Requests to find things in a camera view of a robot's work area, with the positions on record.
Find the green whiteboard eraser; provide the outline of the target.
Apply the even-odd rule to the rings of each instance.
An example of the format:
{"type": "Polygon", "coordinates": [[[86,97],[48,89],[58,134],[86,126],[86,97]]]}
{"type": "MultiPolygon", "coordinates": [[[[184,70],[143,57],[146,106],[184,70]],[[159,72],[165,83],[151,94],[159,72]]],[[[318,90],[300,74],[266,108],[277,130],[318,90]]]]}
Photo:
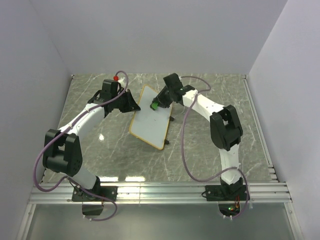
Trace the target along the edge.
{"type": "Polygon", "coordinates": [[[152,102],[150,105],[150,108],[154,111],[156,111],[158,109],[158,103],[157,102],[152,102]]]}

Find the white board with orange frame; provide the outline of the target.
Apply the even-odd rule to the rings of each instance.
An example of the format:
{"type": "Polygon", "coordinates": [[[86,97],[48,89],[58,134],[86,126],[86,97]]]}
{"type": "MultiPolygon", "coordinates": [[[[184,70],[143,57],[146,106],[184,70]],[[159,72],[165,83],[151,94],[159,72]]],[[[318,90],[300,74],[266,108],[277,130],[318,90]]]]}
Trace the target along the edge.
{"type": "Polygon", "coordinates": [[[157,95],[158,92],[148,84],[143,86],[138,100],[140,111],[133,114],[129,133],[152,147],[163,150],[173,106],[153,110],[150,105],[157,95]]]}

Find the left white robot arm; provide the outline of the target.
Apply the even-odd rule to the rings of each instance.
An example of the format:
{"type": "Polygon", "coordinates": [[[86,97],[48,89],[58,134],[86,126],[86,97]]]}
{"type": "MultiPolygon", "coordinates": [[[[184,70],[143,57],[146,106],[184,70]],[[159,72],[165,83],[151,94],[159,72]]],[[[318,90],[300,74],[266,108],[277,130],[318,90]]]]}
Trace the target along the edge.
{"type": "Polygon", "coordinates": [[[64,174],[63,179],[70,179],[84,189],[83,195],[89,201],[100,198],[101,181],[83,166],[81,140],[115,109],[129,113],[141,108],[129,89],[116,86],[98,90],[71,122],[46,132],[44,148],[39,154],[46,169],[64,174]]]}

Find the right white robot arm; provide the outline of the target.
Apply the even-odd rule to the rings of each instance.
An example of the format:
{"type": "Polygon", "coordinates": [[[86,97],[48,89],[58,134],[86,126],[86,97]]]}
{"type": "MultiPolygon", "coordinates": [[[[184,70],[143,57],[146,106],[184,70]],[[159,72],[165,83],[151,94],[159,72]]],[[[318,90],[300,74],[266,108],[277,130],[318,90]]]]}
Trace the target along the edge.
{"type": "Polygon", "coordinates": [[[203,90],[197,90],[190,85],[177,90],[165,86],[152,100],[150,108],[154,111],[158,108],[168,108],[173,102],[187,108],[180,137],[181,157],[184,166],[187,165],[184,151],[184,133],[190,112],[195,111],[209,122],[210,137],[213,144],[219,149],[221,160],[221,180],[224,185],[220,188],[220,193],[224,199],[232,200],[239,192],[235,184],[242,178],[239,171],[239,147],[243,135],[242,125],[234,106],[218,104],[202,95],[202,92],[203,90]]]}

